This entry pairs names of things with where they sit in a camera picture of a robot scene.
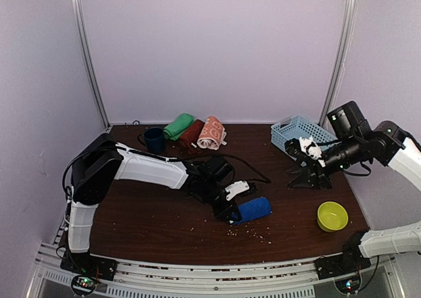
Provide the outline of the blue towel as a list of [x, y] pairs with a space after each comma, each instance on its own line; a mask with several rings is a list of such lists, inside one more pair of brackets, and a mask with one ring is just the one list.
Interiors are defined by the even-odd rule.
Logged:
[[265, 197], [252, 199], [238, 206], [242, 214], [242, 223], [254, 221], [265, 216], [269, 216], [272, 212], [270, 202]]

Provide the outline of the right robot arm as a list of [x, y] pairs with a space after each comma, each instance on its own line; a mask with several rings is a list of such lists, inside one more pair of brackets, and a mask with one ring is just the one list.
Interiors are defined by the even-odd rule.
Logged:
[[[386, 172], [404, 180], [405, 188], [420, 189], [420, 143], [398, 124], [381, 121], [372, 128], [355, 101], [348, 101], [327, 114], [336, 137], [320, 142], [312, 136], [286, 141], [285, 151], [303, 166], [288, 186], [290, 188], [330, 189], [332, 175], [349, 171], [359, 164], [365, 169], [360, 176], [370, 176], [370, 165], [376, 163]], [[369, 229], [355, 233], [343, 246], [337, 258], [342, 272], [352, 272], [362, 258], [420, 251], [420, 221], [382, 230]]]

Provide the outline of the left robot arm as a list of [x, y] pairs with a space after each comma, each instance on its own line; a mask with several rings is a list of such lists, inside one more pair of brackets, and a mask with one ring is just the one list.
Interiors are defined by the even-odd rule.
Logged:
[[101, 134], [65, 168], [62, 187], [70, 204], [68, 261], [80, 274], [95, 267], [89, 255], [93, 219], [113, 182], [129, 180], [181, 190], [212, 207], [214, 217], [229, 223], [242, 219], [235, 197], [249, 189], [246, 181], [223, 185], [234, 168], [224, 158], [207, 161], [170, 158], [140, 151]]

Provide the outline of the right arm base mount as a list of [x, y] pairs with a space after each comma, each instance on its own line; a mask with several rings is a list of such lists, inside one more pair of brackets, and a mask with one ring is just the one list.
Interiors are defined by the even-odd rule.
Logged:
[[371, 267], [370, 259], [342, 253], [329, 257], [321, 256], [314, 261], [319, 280], [332, 279], [335, 288], [342, 294], [357, 294], [363, 288], [361, 272]]

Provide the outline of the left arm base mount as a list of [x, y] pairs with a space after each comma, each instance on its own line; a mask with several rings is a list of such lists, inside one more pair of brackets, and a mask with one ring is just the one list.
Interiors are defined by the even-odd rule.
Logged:
[[102, 281], [113, 281], [117, 261], [91, 256], [89, 253], [74, 254], [61, 260], [60, 268], [74, 274], [71, 290], [80, 297], [91, 295]]

